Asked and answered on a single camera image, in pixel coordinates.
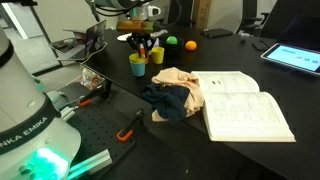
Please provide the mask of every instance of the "tablet screen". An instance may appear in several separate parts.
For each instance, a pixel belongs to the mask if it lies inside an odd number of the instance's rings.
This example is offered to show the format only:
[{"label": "tablet screen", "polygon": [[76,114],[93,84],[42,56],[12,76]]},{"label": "tablet screen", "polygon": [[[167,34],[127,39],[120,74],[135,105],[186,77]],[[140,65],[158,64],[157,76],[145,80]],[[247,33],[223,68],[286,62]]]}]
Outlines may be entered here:
[{"label": "tablet screen", "polygon": [[320,54],[307,50],[279,45],[267,58],[275,61],[316,71],[320,66]]}]

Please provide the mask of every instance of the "orange ball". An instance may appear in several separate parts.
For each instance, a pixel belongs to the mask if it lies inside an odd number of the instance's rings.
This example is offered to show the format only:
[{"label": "orange ball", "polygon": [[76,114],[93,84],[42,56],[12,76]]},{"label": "orange ball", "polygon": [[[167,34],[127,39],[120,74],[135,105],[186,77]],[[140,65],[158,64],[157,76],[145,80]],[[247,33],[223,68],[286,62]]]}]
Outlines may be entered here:
[{"label": "orange ball", "polygon": [[194,41],[188,41],[186,43],[186,50],[188,51],[194,51],[197,49],[197,43]]}]

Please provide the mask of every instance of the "orange clip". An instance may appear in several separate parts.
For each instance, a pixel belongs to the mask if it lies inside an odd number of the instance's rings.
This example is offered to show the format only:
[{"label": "orange clip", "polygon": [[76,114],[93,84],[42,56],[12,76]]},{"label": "orange clip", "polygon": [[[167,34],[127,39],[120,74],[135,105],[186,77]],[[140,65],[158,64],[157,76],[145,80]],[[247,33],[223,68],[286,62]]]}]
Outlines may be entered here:
[{"label": "orange clip", "polygon": [[82,103],[80,103],[80,101],[79,101],[79,102],[78,102],[78,105],[81,106],[81,107],[83,107],[83,106],[86,106],[86,105],[88,105],[88,104],[90,104],[90,103],[91,103],[91,100],[88,99],[88,100],[86,100],[86,101],[84,101],[84,102],[82,102]]},{"label": "orange clip", "polygon": [[117,138],[118,138],[119,141],[121,141],[121,142],[127,141],[128,138],[129,138],[129,137],[132,135],[132,133],[133,133],[133,131],[130,130],[125,136],[121,137],[121,136],[120,136],[121,132],[122,132],[122,130],[117,133]]}]

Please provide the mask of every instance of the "chair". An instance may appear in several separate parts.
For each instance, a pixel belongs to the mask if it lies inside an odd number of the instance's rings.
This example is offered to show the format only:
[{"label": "chair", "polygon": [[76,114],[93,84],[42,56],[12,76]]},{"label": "chair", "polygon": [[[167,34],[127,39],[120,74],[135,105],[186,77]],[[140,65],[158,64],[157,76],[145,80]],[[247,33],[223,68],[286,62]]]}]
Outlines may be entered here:
[{"label": "chair", "polygon": [[193,23],[191,20],[193,0],[182,0],[181,6],[181,16],[179,19],[179,5],[175,0],[171,0],[169,15],[168,15],[168,24],[175,23],[175,25],[192,27]]},{"label": "chair", "polygon": [[294,17],[320,16],[319,7],[319,0],[278,0],[259,36],[278,39]]},{"label": "chair", "polygon": [[244,33],[254,34],[255,29],[259,26],[262,26],[266,22],[269,13],[261,13],[261,15],[264,16],[264,18],[257,17],[257,6],[257,0],[242,1],[242,19],[236,33],[243,31]]}]

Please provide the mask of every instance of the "beige cloth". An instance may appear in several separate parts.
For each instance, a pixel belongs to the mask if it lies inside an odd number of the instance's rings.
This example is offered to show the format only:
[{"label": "beige cloth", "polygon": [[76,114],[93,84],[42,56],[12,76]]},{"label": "beige cloth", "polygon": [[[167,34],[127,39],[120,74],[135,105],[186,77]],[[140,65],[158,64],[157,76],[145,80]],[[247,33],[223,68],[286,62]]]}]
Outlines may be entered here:
[{"label": "beige cloth", "polygon": [[[179,85],[189,88],[190,93],[184,104],[187,110],[187,117],[203,107],[204,97],[199,88],[199,79],[193,74],[172,67],[161,70],[157,76],[152,78],[152,82],[156,84],[161,83],[164,86]],[[152,114],[152,117],[154,121],[167,121],[161,118],[157,111]]]}]

